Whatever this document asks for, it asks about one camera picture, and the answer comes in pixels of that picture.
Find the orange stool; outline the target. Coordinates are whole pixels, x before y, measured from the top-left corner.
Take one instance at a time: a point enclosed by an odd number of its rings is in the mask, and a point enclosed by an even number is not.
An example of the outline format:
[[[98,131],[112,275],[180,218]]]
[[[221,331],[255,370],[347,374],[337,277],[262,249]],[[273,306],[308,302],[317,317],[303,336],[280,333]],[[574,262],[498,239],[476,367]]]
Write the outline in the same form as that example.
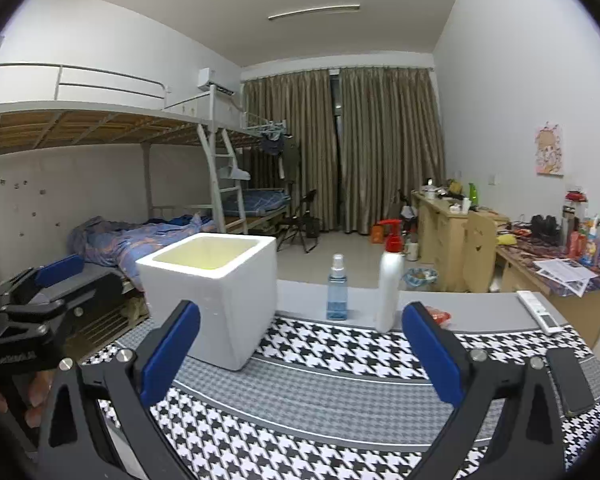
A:
[[[370,230],[370,242],[372,244],[382,244],[385,239],[385,227],[381,224],[375,224]]]

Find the blue trash basket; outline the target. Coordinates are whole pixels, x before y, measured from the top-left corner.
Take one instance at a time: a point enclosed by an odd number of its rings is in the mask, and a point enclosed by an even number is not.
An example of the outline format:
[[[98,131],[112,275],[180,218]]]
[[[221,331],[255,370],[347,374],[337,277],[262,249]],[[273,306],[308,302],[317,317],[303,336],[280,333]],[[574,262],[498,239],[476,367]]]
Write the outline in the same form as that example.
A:
[[[437,284],[438,272],[431,266],[414,266],[408,268],[403,275],[403,281],[409,290],[429,290]]]

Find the blue spray bottle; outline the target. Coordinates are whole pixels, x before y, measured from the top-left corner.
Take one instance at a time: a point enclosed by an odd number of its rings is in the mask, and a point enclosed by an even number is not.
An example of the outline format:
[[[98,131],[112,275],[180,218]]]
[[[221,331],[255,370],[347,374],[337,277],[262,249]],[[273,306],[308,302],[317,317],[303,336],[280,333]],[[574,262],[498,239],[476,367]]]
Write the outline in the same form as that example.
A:
[[[348,318],[348,280],[344,257],[332,257],[327,283],[326,318],[329,321],[345,321]]]

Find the wooden chair smiley face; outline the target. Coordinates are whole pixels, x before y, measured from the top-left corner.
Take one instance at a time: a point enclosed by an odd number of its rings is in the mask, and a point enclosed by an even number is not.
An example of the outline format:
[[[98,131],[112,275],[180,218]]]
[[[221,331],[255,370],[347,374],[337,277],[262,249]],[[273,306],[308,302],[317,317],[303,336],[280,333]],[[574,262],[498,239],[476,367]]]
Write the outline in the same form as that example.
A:
[[[496,259],[496,223],[471,211],[466,222],[463,278],[470,292],[488,292]]]

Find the wooden desk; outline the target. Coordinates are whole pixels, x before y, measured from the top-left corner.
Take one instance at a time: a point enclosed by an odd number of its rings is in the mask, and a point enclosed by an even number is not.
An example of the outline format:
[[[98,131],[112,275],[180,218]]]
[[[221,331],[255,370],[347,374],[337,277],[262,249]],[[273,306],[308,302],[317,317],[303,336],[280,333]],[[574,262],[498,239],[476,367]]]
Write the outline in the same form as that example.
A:
[[[418,209],[418,242],[420,261],[433,266],[438,272],[437,292],[469,292],[463,278],[466,222],[468,214],[457,214],[451,203],[440,198],[429,198],[418,191],[411,192],[411,203]],[[555,247],[518,240],[513,245],[498,244],[498,228],[508,219],[496,212],[479,211],[496,223],[496,259],[492,283],[501,278],[500,292],[531,290],[538,292],[583,336],[588,344],[600,339],[600,275],[591,288],[578,297],[548,278],[536,273],[533,261],[558,258]]]

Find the ceiling tube light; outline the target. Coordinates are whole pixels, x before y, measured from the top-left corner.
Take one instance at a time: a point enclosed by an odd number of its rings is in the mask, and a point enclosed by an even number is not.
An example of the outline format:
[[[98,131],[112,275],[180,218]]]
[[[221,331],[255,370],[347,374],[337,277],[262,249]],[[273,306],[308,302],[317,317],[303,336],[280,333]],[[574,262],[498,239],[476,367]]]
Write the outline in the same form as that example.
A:
[[[361,3],[339,3],[328,4],[327,6],[309,6],[308,8],[294,9],[284,12],[274,13],[268,16],[270,22],[283,20],[284,18],[295,18],[296,16],[305,16],[324,13],[349,13],[358,12],[362,9]]]

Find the green bottle on desk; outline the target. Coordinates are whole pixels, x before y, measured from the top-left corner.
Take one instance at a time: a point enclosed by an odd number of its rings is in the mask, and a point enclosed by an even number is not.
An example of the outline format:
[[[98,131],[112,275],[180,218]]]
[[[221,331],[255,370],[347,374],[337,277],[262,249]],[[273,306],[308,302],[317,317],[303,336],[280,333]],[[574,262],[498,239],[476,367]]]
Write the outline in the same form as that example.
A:
[[[469,199],[471,201],[471,206],[477,208],[479,206],[479,193],[478,188],[475,183],[469,183]]]

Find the white air conditioner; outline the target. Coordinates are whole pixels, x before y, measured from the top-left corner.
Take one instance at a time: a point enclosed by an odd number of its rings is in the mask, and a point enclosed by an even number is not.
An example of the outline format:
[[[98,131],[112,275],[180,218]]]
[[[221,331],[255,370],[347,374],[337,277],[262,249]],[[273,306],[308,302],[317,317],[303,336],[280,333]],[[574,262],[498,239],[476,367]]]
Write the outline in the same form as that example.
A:
[[[214,87],[216,92],[226,96],[234,96],[235,90],[226,84],[221,84],[215,77],[215,71],[210,67],[201,68],[197,75],[197,88],[201,91],[210,91]]]

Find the white thermos bottle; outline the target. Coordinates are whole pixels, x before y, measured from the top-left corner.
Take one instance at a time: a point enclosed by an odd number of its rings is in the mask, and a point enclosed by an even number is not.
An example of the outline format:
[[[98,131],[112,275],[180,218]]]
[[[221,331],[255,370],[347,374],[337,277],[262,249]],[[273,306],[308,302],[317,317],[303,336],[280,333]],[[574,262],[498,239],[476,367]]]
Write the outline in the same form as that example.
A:
[[[410,240],[405,246],[405,255],[408,261],[417,261],[419,258],[419,244]]]

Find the metal bunk bed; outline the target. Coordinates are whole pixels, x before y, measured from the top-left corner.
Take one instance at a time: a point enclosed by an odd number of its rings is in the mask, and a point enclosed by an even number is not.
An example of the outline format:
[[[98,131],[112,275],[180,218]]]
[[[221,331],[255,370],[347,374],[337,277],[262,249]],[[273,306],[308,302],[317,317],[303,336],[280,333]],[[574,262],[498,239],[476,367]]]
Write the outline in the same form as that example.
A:
[[[286,131],[210,79],[171,101],[151,79],[0,62],[0,281],[68,255],[90,219],[137,229],[200,214],[223,232],[266,230],[285,205],[257,204],[240,158]]]

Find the red packaged snack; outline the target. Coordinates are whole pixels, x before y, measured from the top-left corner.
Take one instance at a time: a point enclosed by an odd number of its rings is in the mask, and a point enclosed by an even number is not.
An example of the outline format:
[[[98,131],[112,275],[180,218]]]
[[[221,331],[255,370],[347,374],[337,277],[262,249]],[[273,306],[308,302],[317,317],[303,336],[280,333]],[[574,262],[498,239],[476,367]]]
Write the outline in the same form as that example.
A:
[[[449,325],[449,322],[452,318],[452,315],[450,315],[449,312],[430,306],[426,306],[425,310],[427,312],[428,318],[431,318],[437,324],[437,326],[445,328]]]

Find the brown curtains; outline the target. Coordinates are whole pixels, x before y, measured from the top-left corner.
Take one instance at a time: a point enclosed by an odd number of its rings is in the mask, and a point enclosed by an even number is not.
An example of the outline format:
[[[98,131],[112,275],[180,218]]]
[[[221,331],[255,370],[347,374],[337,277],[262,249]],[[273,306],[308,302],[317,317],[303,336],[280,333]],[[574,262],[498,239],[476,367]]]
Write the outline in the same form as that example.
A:
[[[367,234],[399,192],[445,179],[436,90],[426,68],[345,67],[251,79],[249,113],[283,120],[300,150],[294,194],[315,190],[325,231]]]

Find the houndstooth table mat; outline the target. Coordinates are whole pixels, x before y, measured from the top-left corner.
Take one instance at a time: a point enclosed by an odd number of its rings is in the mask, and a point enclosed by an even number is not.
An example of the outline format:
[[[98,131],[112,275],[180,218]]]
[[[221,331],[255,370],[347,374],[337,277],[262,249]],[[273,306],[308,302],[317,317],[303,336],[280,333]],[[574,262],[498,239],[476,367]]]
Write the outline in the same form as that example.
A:
[[[451,412],[402,333],[283,315],[241,370],[187,359],[151,409],[201,479],[403,479]]]

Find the anime wall poster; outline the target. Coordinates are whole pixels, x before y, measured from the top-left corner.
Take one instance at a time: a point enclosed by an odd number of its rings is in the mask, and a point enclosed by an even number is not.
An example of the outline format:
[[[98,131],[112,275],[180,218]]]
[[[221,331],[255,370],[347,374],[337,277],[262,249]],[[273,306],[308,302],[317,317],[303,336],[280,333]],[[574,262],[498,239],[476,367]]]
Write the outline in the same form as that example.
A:
[[[564,175],[562,128],[547,122],[535,133],[535,172],[540,176]]]

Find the blue plaid quilt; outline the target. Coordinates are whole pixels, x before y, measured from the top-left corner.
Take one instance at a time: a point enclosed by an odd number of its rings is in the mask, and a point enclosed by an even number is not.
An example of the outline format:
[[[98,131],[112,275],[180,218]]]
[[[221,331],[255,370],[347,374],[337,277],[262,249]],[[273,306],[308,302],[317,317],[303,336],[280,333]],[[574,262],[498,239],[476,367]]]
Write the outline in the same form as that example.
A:
[[[79,255],[85,262],[117,268],[142,292],[138,259],[192,235],[215,231],[213,220],[199,214],[183,214],[172,220],[150,219],[145,223],[109,221],[97,216],[76,226],[67,245],[70,254]]]

